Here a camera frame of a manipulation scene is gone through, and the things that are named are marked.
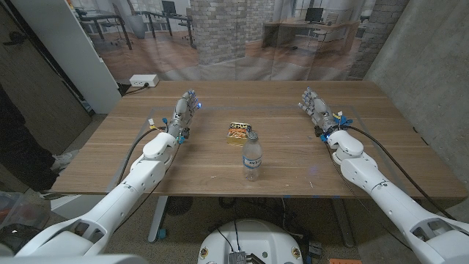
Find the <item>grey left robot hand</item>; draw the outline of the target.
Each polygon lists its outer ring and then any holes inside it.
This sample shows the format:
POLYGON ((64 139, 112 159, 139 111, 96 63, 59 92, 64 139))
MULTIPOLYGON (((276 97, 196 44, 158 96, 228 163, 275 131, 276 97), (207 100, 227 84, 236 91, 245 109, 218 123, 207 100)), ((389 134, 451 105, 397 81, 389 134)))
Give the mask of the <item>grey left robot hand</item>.
POLYGON ((190 135, 190 125, 197 109, 202 104, 198 101, 193 89, 185 92, 177 101, 174 113, 169 121, 167 133, 171 134, 179 144, 182 144, 190 135))

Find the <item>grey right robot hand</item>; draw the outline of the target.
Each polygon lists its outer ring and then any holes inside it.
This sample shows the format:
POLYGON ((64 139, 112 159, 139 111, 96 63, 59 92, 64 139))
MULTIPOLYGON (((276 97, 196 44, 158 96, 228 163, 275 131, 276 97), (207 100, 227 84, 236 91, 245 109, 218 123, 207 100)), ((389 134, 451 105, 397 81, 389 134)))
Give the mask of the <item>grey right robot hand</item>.
POLYGON ((340 119, 334 114, 325 101, 319 97, 310 87, 302 94, 303 102, 298 107, 310 116, 314 124, 316 137, 326 140, 340 126, 340 119))

